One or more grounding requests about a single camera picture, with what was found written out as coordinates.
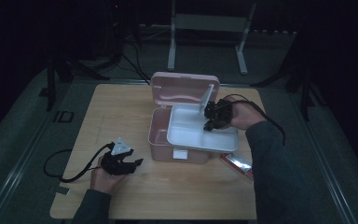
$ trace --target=black object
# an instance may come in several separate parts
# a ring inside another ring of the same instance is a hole
[[[112,155],[111,152],[106,152],[103,155],[101,166],[110,175],[127,175],[133,174],[137,166],[142,164],[144,159],[140,159],[134,162],[124,162],[124,158],[132,155],[133,149],[129,152]]]
[[[213,101],[208,102],[204,110],[204,116],[208,119],[204,130],[221,129],[231,122],[232,107],[225,105],[230,105],[230,101],[220,99],[217,104]]]
[[[225,100],[225,98],[232,95],[240,96],[241,98],[243,98],[243,100]],[[225,127],[232,120],[232,105],[247,104],[251,105],[258,113],[260,113],[261,116],[263,116],[264,119],[268,120],[275,127],[277,127],[277,129],[282,133],[282,141],[284,144],[286,136],[283,128],[277,122],[267,116],[266,113],[264,113],[264,111],[257,104],[255,104],[255,102],[249,101],[245,97],[238,94],[231,94],[228,96],[224,97],[223,99],[220,99],[219,102],[217,102],[217,105],[214,102],[208,102],[207,106],[204,109],[204,116],[208,119],[203,128],[205,131],[211,131],[213,129],[221,129]]]
[[[133,149],[131,149],[129,152],[125,152],[125,153],[121,153],[115,156],[112,156],[111,152],[113,150],[113,148],[115,147],[115,143],[109,143],[104,145],[103,147],[101,147],[100,149],[98,149],[98,151],[94,154],[94,156],[91,158],[91,160],[89,161],[89,163],[87,163],[86,167],[84,167],[84,169],[82,171],[80,171],[76,176],[69,178],[69,179],[65,179],[62,177],[62,175],[52,175],[48,172],[47,166],[48,166],[48,162],[50,161],[50,159],[54,156],[56,156],[57,154],[66,152],[66,151],[72,151],[72,149],[65,149],[65,150],[61,150],[58,152],[53,153],[52,155],[50,155],[46,161],[45,164],[43,166],[43,170],[45,175],[47,176],[51,176],[51,177],[58,177],[60,179],[61,182],[63,183],[71,183],[74,182],[76,180],[78,180],[78,178],[80,178],[81,176],[83,176],[87,171],[91,170],[91,169],[96,169],[96,168],[100,168],[100,167],[95,167],[95,168],[90,168],[92,165],[92,162],[98,157],[98,155],[106,148],[109,148],[109,152],[106,152],[103,156],[103,160],[101,161],[101,166],[104,168],[104,170],[110,174],[110,175],[127,175],[127,174],[133,174],[136,170],[137,166],[140,166],[142,164],[142,161],[144,159],[140,159],[137,160],[135,162],[124,162],[124,158],[132,155]]]

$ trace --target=gray floor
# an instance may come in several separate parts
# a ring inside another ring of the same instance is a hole
[[[164,29],[156,30],[145,29],[146,40],[139,49],[140,65],[147,74],[166,71],[168,62],[169,38],[161,32]],[[244,87],[277,72],[293,40],[290,35],[251,33],[244,52],[249,75],[242,76],[232,47],[235,35],[210,37],[183,32],[178,36],[175,72],[215,75],[222,85]],[[133,47],[126,45],[124,53],[136,61]],[[131,67],[121,62],[120,67],[104,71],[105,76],[111,77],[104,83],[140,79],[123,68]],[[45,111],[47,100],[38,97],[46,86],[45,71],[29,84],[0,124],[0,223],[61,223],[49,216],[59,181],[43,174],[43,163],[51,153],[74,145],[93,90],[102,83],[75,72],[72,84],[58,83],[59,99],[51,112]],[[258,90],[267,113],[285,129],[287,149],[310,184],[317,221],[358,223],[358,161],[328,107],[314,100],[310,122],[301,118],[299,93],[285,92],[286,79]],[[75,112],[73,122],[53,122],[56,111]],[[68,157],[57,157],[49,166],[50,171],[63,172]],[[13,174],[13,169],[23,173]]]

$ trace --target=wooden table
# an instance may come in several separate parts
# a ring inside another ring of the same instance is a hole
[[[253,89],[220,88],[217,99],[231,93],[246,96],[263,108],[258,92]],[[122,137],[135,150],[125,161],[144,158],[144,162],[116,188],[110,218],[256,219],[253,182],[234,171],[218,154],[205,164],[151,159],[147,136],[153,110],[157,107],[149,86],[99,85],[63,177],[78,174],[100,147]],[[251,162],[244,132],[239,135],[238,154]],[[56,193],[50,215],[72,218],[90,186],[90,172],[61,186],[69,192],[67,195]]]

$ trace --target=metal stand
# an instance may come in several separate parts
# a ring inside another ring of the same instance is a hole
[[[57,72],[60,80],[62,82],[72,82],[73,75],[71,70],[68,67],[67,63],[70,63],[72,66],[77,67],[78,69],[84,71],[90,77],[93,77],[97,80],[109,80],[109,77],[103,77],[100,74],[96,73],[94,70],[88,68],[86,65],[80,63],[79,61],[73,59],[70,56],[60,54],[53,50],[52,46],[48,46],[48,86],[44,88],[40,96],[48,97],[48,106],[47,111],[50,111],[56,101],[56,86],[55,86],[55,72]]]
[[[252,23],[252,18],[255,14],[256,3],[252,3],[249,15],[247,18],[242,17],[223,17],[223,16],[204,16],[204,15],[187,15],[176,14],[175,0],[172,0],[172,16],[171,16],[171,45],[170,53],[168,55],[168,70],[173,71],[175,68],[175,54],[176,54],[176,29],[194,29],[194,30],[208,30],[208,31],[228,31],[228,32],[242,32],[242,38],[239,45],[235,47],[238,64],[242,75],[248,74],[245,59],[243,57],[243,47],[245,45],[246,37],[249,34],[249,28]]]

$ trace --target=white container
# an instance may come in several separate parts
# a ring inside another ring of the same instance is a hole
[[[238,149],[237,129],[204,131],[208,121],[200,111],[200,99],[213,84],[215,101],[219,80],[214,76],[157,72],[151,79],[154,102],[149,144],[155,161],[205,163],[211,152]]]

